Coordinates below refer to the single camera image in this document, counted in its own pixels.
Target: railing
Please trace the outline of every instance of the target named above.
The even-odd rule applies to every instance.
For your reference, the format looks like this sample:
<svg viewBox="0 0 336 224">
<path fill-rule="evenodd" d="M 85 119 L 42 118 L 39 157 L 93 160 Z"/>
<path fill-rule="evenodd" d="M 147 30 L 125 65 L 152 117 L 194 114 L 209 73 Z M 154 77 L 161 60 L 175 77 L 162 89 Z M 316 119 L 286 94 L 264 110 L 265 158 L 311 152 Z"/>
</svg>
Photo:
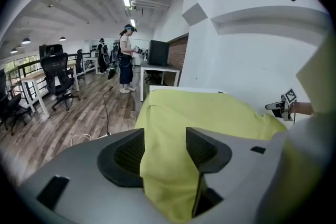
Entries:
<svg viewBox="0 0 336 224">
<path fill-rule="evenodd" d="M 85 58 L 90 58 L 91 54 L 90 53 L 83 53 L 83 62 L 81 62 L 81 66 L 83 68 L 83 63 L 84 67 L 83 70 L 88 70 L 92 69 L 94 67 L 94 62 L 92 60 L 85 60 Z M 69 61 L 76 61 L 77 59 L 77 54 L 69 54 L 68 55 L 68 60 Z M 30 74 L 33 74 L 35 72 L 38 72 L 42 69 L 40 60 L 32 61 L 29 63 L 25 63 L 23 65 L 17 66 L 16 68 L 8 71 L 6 73 L 6 84 L 8 87 L 10 87 L 14 93 L 16 94 L 21 94 L 21 97 L 26 100 L 27 102 L 27 97 L 25 96 L 25 93 L 22 88 L 22 83 L 21 83 L 21 78 L 26 77 Z M 32 82 L 25 82 L 25 85 L 28 89 L 28 95 L 30 99 L 33 99 L 36 97 L 36 92 L 35 88 L 33 86 Z M 46 90 L 47 83 L 45 79 L 39 79 L 37 81 L 38 85 L 38 90 L 39 91 L 44 91 Z"/>
</svg>

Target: white t-shirt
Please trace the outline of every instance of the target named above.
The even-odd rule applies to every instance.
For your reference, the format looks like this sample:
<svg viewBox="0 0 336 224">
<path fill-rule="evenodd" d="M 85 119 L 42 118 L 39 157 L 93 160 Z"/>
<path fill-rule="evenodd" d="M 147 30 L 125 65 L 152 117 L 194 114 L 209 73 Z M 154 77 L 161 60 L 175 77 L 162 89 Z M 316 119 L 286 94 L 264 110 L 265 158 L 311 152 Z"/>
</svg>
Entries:
<svg viewBox="0 0 336 224">
<path fill-rule="evenodd" d="M 128 49 L 131 49 L 131 48 L 132 48 L 132 45 L 131 45 L 131 42 L 130 42 L 130 38 L 129 38 L 128 36 L 123 35 L 123 36 L 120 38 L 120 48 L 121 48 L 121 51 L 122 51 L 123 49 L 126 49 L 126 48 L 128 48 Z M 126 55 L 132 55 L 131 52 L 123 52 L 123 54 L 126 54 Z"/>
</svg>

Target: dark skirt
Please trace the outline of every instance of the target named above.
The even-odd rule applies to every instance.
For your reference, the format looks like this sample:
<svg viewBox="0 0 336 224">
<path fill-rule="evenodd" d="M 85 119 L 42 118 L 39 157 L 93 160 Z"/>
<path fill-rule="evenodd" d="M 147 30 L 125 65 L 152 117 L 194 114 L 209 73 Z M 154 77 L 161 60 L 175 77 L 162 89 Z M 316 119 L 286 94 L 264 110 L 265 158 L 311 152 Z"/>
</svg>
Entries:
<svg viewBox="0 0 336 224">
<path fill-rule="evenodd" d="M 120 84 L 130 84 L 133 80 L 133 70 L 132 70 L 132 57 L 130 55 L 123 54 L 121 60 L 119 61 L 120 68 Z"/>
</svg>

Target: white ceiling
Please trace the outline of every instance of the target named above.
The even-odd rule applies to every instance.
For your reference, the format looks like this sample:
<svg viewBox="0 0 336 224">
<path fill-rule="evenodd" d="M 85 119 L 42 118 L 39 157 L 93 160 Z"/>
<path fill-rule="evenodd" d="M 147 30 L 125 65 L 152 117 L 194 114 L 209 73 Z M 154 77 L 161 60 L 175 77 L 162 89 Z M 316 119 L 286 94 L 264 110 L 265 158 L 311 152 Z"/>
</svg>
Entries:
<svg viewBox="0 0 336 224">
<path fill-rule="evenodd" d="M 172 0 L 150 0 L 170 5 Z M 153 30 L 165 11 L 140 8 L 132 13 L 138 30 Z M 1 47 L 1 58 L 10 56 L 12 48 L 20 45 L 23 38 L 29 37 L 33 44 L 41 45 L 56 42 L 61 36 L 67 40 L 88 39 L 76 36 L 85 29 L 92 38 L 100 27 L 118 26 L 119 29 L 129 23 L 124 11 L 123 0 L 43 0 L 34 9 L 26 13 L 14 27 L 11 27 Z"/>
</svg>

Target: woman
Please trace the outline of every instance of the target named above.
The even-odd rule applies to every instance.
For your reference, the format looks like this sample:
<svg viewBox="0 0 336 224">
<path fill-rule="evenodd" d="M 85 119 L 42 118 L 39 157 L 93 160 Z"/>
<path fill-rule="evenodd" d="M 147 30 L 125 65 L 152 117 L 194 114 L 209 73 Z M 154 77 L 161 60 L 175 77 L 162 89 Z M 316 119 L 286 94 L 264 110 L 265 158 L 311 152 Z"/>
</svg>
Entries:
<svg viewBox="0 0 336 224">
<path fill-rule="evenodd" d="M 98 64 L 100 67 L 100 73 L 104 74 L 106 73 L 107 67 L 106 67 L 106 63 L 104 60 L 104 51 L 103 51 L 103 47 L 104 47 L 104 42 L 105 40 L 103 38 L 101 38 L 99 40 L 100 44 L 98 45 L 97 51 L 99 52 L 98 54 Z"/>
<path fill-rule="evenodd" d="M 131 87 L 131 82 L 133 80 L 132 53 L 136 52 L 136 50 L 131 48 L 129 38 L 133 35 L 133 32 L 137 32 L 137 29 L 135 29 L 132 25 L 126 25 L 124 30 L 120 33 L 121 56 L 119 61 L 119 67 L 121 93 L 129 93 L 130 91 L 135 91 L 135 88 Z"/>
</svg>

